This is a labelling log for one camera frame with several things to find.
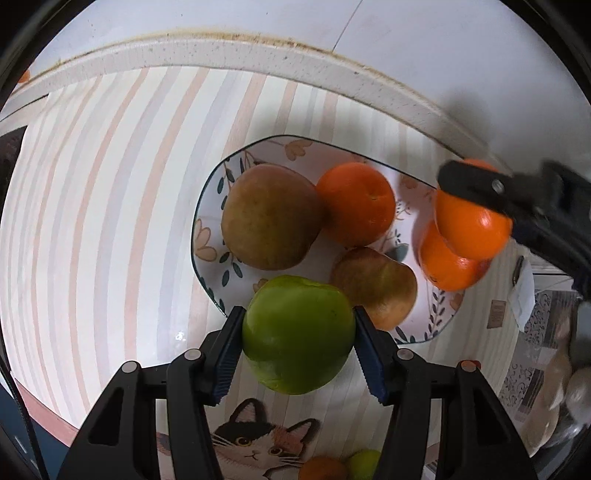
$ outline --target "floral plate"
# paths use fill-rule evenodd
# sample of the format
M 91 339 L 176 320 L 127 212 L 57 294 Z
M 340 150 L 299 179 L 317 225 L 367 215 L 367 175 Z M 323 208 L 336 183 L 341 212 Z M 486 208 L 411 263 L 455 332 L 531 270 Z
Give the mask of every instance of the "floral plate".
M 390 182 L 396 197 L 396 218 L 373 249 L 407 264 L 417 277 L 417 301 L 407 318 L 391 331 L 397 343 L 424 342 L 435 337 L 453 318 L 463 291 L 433 287 L 418 266 L 415 247 L 431 219 L 433 187 L 398 170 L 352 152 L 292 136 L 260 140 L 223 160 L 211 173 L 199 197 L 193 220 L 191 258 L 197 278 L 225 314 L 236 305 L 247 307 L 255 292 L 279 275 L 299 275 L 327 283 L 335 259 L 345 250 L 322 233 L 299 265 L 282 271 L 263 271 L 240 262 L 222 238 L 222 210 L 236 179 L 261 163 L 283 165 L 316 184 L 328 169 L 351 161 L 367 163 Z

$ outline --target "brown label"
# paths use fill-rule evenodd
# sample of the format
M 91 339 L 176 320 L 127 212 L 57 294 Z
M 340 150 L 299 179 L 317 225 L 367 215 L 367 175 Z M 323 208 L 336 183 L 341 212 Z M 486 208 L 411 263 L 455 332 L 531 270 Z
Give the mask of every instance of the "brown label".
M 488 324 L 486 325 L 486 328 L 499 328 L 503 326 L 506 304 L 507 302 L 502 300 L 493 300 L 491 302 L 491 312 L 488 314 Z

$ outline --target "striped tablecloth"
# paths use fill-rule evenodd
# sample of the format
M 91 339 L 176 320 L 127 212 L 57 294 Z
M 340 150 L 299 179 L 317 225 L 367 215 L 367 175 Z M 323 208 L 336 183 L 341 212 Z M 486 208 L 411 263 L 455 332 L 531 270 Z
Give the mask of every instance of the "striped tablecloth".
M 211 169 L 273 134 L 330 142 L 430 184 L 454 157 L 372 108 L 250 72 L 157 67 L 49 96 L 27 128 L 2 217 L 0 308 L 13 373 L 52 424 L 75 432 L 127 359 L 168 362 L 221 326 L 191 267 L 191 220 Z M 412 348 L 448 365 L 478 359 L 499 391 L 517 327 L 509 308 L 501 327 L 487 329 L 487 319 L 491 300 L 506 300 L 515 259 L 509 245 L 450 326 Z M 390 414 L 353 354 L 330 384 L 299 397 L 266 390 L 241 361 L 227 398 L 208 410 L 212 430 L 249 397 L 273 423 L 321 422 L 307 456 L 379 447 Z M 43 408 L 35 412 L 43 424 Z

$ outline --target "white wall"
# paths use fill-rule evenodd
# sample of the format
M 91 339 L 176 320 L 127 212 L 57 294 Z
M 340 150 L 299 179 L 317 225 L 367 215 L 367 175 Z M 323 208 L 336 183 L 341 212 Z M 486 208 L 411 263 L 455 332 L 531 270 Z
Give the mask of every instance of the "white wall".
M 256 33 L 334 51 L 432 100 L 513 170 L 555 158 L 591 178 L 591 107 L 549 47 L 496 0 L 97 0 L 31 73 L 179 30 Z

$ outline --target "calico cat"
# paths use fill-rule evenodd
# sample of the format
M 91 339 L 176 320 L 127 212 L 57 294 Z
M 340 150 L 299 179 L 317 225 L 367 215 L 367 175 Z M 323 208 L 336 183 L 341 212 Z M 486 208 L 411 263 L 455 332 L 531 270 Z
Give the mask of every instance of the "calico cat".
M 212 433 L 217 461 L 227 480 L 268 480 L 276 469 L 299 468 L 306 444 L 320 422 L 300 421 L 289 428 L 267 421 L 264 405 L 247 398 L 226 423 Z M 158 434 L 158 450 L 170 455 L 168 436 Z

